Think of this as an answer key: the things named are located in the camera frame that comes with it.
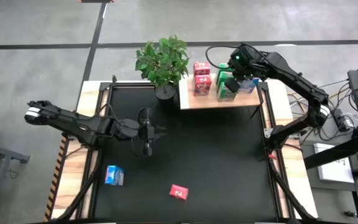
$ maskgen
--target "blue box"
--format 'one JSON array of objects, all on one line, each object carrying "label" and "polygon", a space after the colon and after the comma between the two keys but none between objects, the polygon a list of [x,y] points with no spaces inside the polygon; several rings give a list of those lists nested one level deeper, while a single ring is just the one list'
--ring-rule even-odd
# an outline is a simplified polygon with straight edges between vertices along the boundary
[{"label": "blue box", "polygon": [[104,183],[122,186],[124,183],[124,170],[118,166],[107,166]]},{"label": "blue box", "polygon": [[239,93],[252,93],[256,85],[258,85],[259,78],[253,78],[251,80],[244,80],[240,82]]}]

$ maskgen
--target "wooden board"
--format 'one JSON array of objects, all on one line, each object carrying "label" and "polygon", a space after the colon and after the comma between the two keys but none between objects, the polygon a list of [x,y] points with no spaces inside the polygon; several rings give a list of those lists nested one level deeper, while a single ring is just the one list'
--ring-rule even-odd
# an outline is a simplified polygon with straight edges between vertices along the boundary
[{"label": "wooden board", "polygon": [[[83,88],[81,90],[81,96],[78,103],[78,112],[87,116],[92,116],[95,113],[96,102],[98,99],[99,93],[99,81],[88,81],[84,82]],[[287,124],[293,120],[291,109],[289,106],[289,101],[287,97],[287,91],[282,82],[277,80],[268,80],[268,87],[270,91],[270,98],[272,101],[272,108],[275,116],[276,124]],[[269,113],[267,110],[266,103],[263,104],[265,121],[268,127],[271,127],[269,121]],[[287,143],[294,146],[299,146],[299,142],[296,140],[288,140]],[[78,142],[68,142],[68,151],[72,151],[78,148]],[[316,206],[314,204],[313,194],[311,193],[311,188],[306,173],[305,163],[303,162],[303,157],[301,151],[294,149],[292,147],[285,146],[282,149],[283,159],[285,163],[285,170],[287,172],[287,177],[289,181],[289,186],[291,191],[300,201],[302,206],[314,217],[317,217]],[[72,202],[76,193],[80,190],[82,173],[85,166],[86,153],[81,152],[76,156],[71,155],[63,165],[63,173],[60,179],[60,184],[58,186],[58,192],[56,196],[55,206],[52,211],[52,218],[57,218],[60,214],[64,212],[67,206]],[[278,162],[275,161],[276,168],[278,169]],[[286,205],[286,198],[279,188],[279,197],[282,204],[282,210],[284,217],[288,217],[288,210]],[[85,197],[85,203],[83,207],[83,217],[86,217],[88,213],[90,202],[90,191],[87,192]]]},{"label": "wooden board", "polygon": [[260,104],[258,91],[256,89],[250,93],[237,94],[233,102],[219,102],[216,93],[216,74],[211,74],[212,84],[207,96],[193,96],[194,75],[181,79],[179,81],[180,109],[202,109],[202,108],[223,108],[235,106],[257,106]]}]

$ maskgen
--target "black mat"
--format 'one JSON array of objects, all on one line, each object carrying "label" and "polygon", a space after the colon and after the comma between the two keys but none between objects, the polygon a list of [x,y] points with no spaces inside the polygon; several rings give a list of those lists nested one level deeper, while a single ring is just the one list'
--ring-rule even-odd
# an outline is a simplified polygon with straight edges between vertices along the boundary
[{"label": "black mat", "polygon": [[[259,116],[253,108],[164,111],[154,90],[118,89],[113,93],[118,118],[136,119],[141,107],[153,109],[155,124],[167,135],[152,157],[136,156],[130,142],[103,149],[95,218],[115,222],[269,222],[275,207],[261,150]],[[104,184],[107,165],[125,170],[124,186]],[[189,189],[187,201],[169,196],[176,184]]]}]

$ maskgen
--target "plant pot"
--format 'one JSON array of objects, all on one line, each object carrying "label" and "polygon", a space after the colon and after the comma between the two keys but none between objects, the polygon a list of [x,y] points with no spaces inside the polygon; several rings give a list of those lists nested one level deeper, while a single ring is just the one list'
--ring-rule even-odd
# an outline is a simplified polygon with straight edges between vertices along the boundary
[{"label": "plant pot", "polygon": [[157,97],[158,102],[163,106],[172,106],[173,97],[176,93],[177,90],[171,83],[166,86],[154,87],[154,95]]}]

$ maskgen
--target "wooden shelf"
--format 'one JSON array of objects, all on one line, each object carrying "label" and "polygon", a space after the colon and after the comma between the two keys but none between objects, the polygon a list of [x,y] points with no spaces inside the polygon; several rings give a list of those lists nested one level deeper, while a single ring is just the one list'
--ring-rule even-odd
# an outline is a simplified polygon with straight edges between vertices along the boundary
[{"label": "wooden shelf", "polygon": [[180,109],[203,109],[203,108],[225,108],[237,106],[257,106],[260,105],[258,91],[253,90],[250,94],[240,93],[232,102],[219,102],[216,93],[215,84],[216,74],[211,74],[211,89],[208,96],[193,96],[194,92],[194,75],[182,78],[179,81],[180,92]]}]

